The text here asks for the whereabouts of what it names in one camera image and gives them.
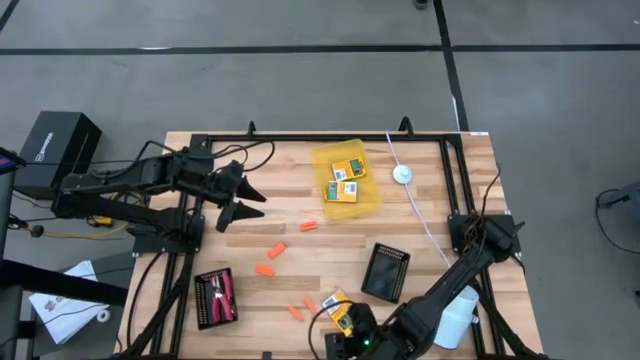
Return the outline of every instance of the black metal frame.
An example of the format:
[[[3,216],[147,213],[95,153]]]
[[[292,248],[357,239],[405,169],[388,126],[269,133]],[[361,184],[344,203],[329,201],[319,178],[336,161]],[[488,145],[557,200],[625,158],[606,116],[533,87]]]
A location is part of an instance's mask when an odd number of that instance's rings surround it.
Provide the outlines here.
[[[214,142],[247,142],[247,141],[310,141],[310,142],[335,142],[345,141],[354,138],[361,139],[362,141],[382,141],[386,142],[386,135],[380,134],[359,134],[343,133],[343,134],[314,134],[314,133],[291,133],[291,134],[277,134],[277,133],[256,133],[256,126],[253,121],[249,122],[248,130],[244,134],[193,134],[190,140],[190,148],[200,148],[210,152],[213,149]],[[466,161],[464,157],[464,150],[462,145],[462,138],[460,134],[445,133],[445,134],[432,134],[432,133],[415,133],[413,125],[408,117],[404,117],[400,122],[398,131],[404,131],[404,134],[390,134],[392,141],[401,142],[437,142],[440,146],[440,154],[442,156],[442,165],[444,170],[445,183],[447,187],[447,194],[449,196],[449,205],[452,215],[460,214],[460,208],[458,205],[458,198],[456,194],[455,182],[453,177],[453,170],[451,167],[451,159],[449,156],[449,145],[453,147],[456,154],[456,160],[458,168],[460,169],[460,178],[462,182],[463,197],[466,204],[468,213],[475,211],[475,205],[473,201],[473,193],[471,191],[471,182],[469,180],[469,174],[467,172]],[[180,198],[180,206],[186,207],[186,196]],[[196,209],[200,209],[202,203],[196,204]],[[191,274],[191,266],[193,264],[193,254],[188,254],[185,257],[185,266],[188,266],[189,274]],[[162,303],[166,298],[170,284],[173,282],[173,274],[175,268],[176,255],[170,254],[168,264],[165,269],[164,281],[162,285],[162,293],[160,302]],[[487,297],[492,303],[495,303],[493,289],[491,286],[491,278],[489,272],[485,269],[480,275],[480,282],[482,289],[486,293]],[[188,295],[188,288],[184,289],[178,302],[178,309],[176,311],[175,326],[171,336],[171,353],[177,354],[180,349],[180,339],[182,336],[182,325],[184,323],[186,297]],[[493,338],[493,345],[496,355],[504,355],[505,348],[502,337],[498,331],[498,327],[491,320],[489,320],[489,326],[491,328],[491,334]],[[154,338],[151,346],[151,354],[158,354],[161,341],[162,330],[160,326],[159,331],[154,334]],[[482,334],[482,328],[480,323],[472,324],[473,341],[476,354],[486,355],[484,338]]]

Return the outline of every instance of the white cable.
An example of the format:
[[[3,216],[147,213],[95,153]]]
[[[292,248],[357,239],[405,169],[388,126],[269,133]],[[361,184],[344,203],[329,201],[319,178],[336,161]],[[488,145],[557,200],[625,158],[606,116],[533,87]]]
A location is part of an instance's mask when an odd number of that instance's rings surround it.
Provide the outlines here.
[[[396,159],[396,164],[400,165],[400,161],[398,160],[398,156],[396,155],[396,151],[393,149],[393,144],[391,143],[391,138],[389,137],[389,132],[388,131],[386,132],[386,135],[387,135],[387,142],[389,143],[389,147],[391,148],[391,153],[393,154],[393,157]],[[442,256],[442,259],[444,260],[444,262],[447,263],[447,266],[451,267],[451,263],[449,262],[449,259],[447,259],[447,256],[442,251],[442,248],[440,248],[440,245],[438,244],[438,241],[433,237],[433,235],[431,234],[431,231],[429,231],[429,227],[427,226],[427,222],[422,217],[422,213],[420,212],[420,209],[418,209],[418,205],[416,205],[416,202],[413,200],[413,197],[411,196],[411,192],[409,191],[409,184],[404,184],[404,189],[407,191],[407,195],[409,196],[409,200],[411,201],[411,206],[413,207],[413,210],[416,212],[416,214],[420,218],[420,221],[422,221],[422,225],[424,226],[424,230],[427,232],[427,235],[429,236],[429,239],[431,239],[433,244],[436,246],[436,249],[438,249],[438,252],[440,253],[440,256]]]

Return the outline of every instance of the orange foam piece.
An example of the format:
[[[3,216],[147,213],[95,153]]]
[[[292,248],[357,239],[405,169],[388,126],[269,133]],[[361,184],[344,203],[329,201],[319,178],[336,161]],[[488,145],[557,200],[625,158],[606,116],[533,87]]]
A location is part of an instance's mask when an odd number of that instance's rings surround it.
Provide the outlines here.
[[[264,276],[273,276],[275,274],[271,266],[267,265],[256,265],[256,272]]]
[[[318,228],[317,221],[309,221],[304,224],[300,224],[300,231],[309,231]]]
[[[298,309],[296,309],[293,305],[289,305],[289,312],[291,312],[291,315],[293,315],[296,320],[304,321],[304,316],[302,316],[300,311],[298,311]]]
[[[307,307],[309,308],[309,310],[311,310],[312,313],[317,313],[318,309],[316,309],[316,306],[313,304],[313,300],[311,300],[310,297],[306,297],[304,298],[304,303],[307,304]]]
[[[283,252],[286,248],[287,247],[284,245],[284,243],[280,242],[278,243],[278,245],[272,247],[271,250],[269,250],[267,256],[269,256],[270,259],[273,259],[274,257],[280,255],[280,253]]]

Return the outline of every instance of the wooden table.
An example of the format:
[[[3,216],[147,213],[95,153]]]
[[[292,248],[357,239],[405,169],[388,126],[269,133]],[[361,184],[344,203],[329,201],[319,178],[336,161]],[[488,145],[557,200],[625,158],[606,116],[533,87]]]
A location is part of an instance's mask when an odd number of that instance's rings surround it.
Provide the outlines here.
[[[188,146],[191,135],[190,132],[170,132],[166,144],[174,149]],[[491,141],[486,134],[463,134],[462,139],[475,203],[479,206],[482,194],[496,174]],[[228,143],[215,143],[213,150],[227,145]],[[248,174],[250,183],[268,201],[264,204],[251,201],[247,203],[264,211],[264,218],[238,221],[231,224],[226,233],[221,234],[215,231],[218,210],[212,205],[205,206],[203,212],[207,218],[206,234],[202,249],[195,257],[193,274],[224,267],[233,269],[239,321],[198,331],[192,283],[180,358],[257,359],[261,358],[262,352],[271,351],[276,359],[309,359],[311,352],[307,345],[307,329],[312,316],[304,306],[303,298],[310,296],[316,305],[320,305],[323,299],[338,288],[343,289],[356,302],[369,303],[378,321],[384,320],[396,305],[360,292],[367,262],[377,242],[411,254],[401,301],[423,294],[445,272],[446,264],[427,238],[404,188],[394,183],[391,170],[395,161],[387,143],[365,143],[383,199],[381,209],[369,216],[339,224],[328,223],[323,215],[322,200],[314,179],[310,156],[311,149],[315,146],[319,146],[319,143],[278,142],[271,161]],[[410,188],[431,232],[450,261],[455,261],[446,225],[450,207],[438,144],[395,142],[394,146],[400,161],[409,165],[414,172]],[[250,149],[247,166],[260,163],[269,151],[269,145]],[[449,152],[458,186],[458,201],[460,208],[464,209],[455,153],[453,149]],[[232,158],[242,160],[243,157],[239,152],[228,159],[216,160],[216,166],[224,165]],[[177,193],[166,193],[156,196],[152,207],[176,206],[177,202]],[[487,214],[503,213],[506,209],[502,186],[498,181],[490,191]],[[298,225],[309,220],[318,221],[319,229],[301,233]],[[268,249],[280,241],[287,244],[287,250],[274,260],[269,260],[266,255]],[[137,259],[130,289],[137,287],[142,272],[152,257],[153,255],[148,254]],[[156,311],[166,258],[163,255],[158,260],[143,284],[134,314],[133,338],[142,331]],[[255,274],[254,266],[257,263],[271,265],[276,275],[268,278]],[[180,259],[176,265],[176,274],[181,266]],[[535,351],[542,351],[522,269],[508,260],[491,266],[490,274],[496,303],[503,316],[525,344]],[[133,291],[129,294],[125,314],[129,312],[132,296]],[[295,305],[304,314],[304,322],[296,321],[291,316],[287,310],[289,304]],[[173,318],[172,312],[165,324],[163,352],[169,349]],[[488,322],[484,319],[482,323],[487,352],[493,352]],[[125,316],[119,333],[123,343],[126,325]],[[322,316],[316,323],[313,341],[321,357],[324,355],[321,334],[333,331],[337,331],[337,328],[326,316]],[[425,358],[475,358],[470,332],[457,350],[448,351],[433,346]]]

